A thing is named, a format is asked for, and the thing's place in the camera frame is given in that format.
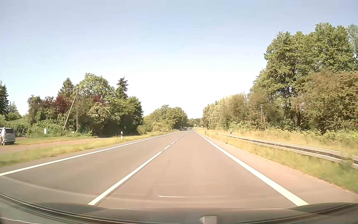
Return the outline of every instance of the windshield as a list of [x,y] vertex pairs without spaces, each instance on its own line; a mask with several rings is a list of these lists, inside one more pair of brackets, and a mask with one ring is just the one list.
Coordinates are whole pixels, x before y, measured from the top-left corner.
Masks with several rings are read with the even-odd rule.
[[0,1],[2,127],[0,218],[358,203],[358,1]]

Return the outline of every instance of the utility pole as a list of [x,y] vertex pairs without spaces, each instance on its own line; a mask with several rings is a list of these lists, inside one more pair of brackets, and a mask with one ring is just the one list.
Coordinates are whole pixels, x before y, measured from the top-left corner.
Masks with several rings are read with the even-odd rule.
[[265,116],[263,114],[263,105],[261,104],[260,107],[261,107],[261,124],[265,126],[265,130],[266,130]]
[[78,92],[76,93],[76,96],[74,97],[73,102],[72,102],[72,104],[71,104],[70,110],[68,111],[68,115],[67,115],[67,118],[66,118],[66,122],[64,123],[63,130],[64,130],[64,128],[66,127],[66,123],[67,123],[68,117],[70,116],[71,108],[73,108],[74,101],[75,101],[76,98],[77,98],[77,94],[78,94]]
[[78,97],[76,97],[77,98],[77,102],[76,102],[76,105],[77,105],[77,129],[76,129],[76,131],[77,131],[77,133],[78,133]]

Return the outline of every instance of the car rear window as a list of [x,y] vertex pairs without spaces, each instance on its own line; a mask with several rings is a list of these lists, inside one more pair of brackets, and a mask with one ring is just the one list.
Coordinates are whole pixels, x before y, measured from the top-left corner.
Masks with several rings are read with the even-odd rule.
[[5,129],[5,132],[6,132],[7,134],[13,134],[13,129]]

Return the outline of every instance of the distant car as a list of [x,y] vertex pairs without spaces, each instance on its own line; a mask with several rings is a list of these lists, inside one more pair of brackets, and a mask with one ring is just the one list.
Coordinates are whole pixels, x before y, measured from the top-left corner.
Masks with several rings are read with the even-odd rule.
[[13,144],[16,141],[15,132],[11,128],[5,128],[5,143],[6,144]]

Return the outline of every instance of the road shoulder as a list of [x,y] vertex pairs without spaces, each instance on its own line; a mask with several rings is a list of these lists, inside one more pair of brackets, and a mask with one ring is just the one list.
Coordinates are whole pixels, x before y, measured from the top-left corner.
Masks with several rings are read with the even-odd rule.
[[325,202],[358,203],[358,194],[217,139],[205,135],[204,137],[309,204]]

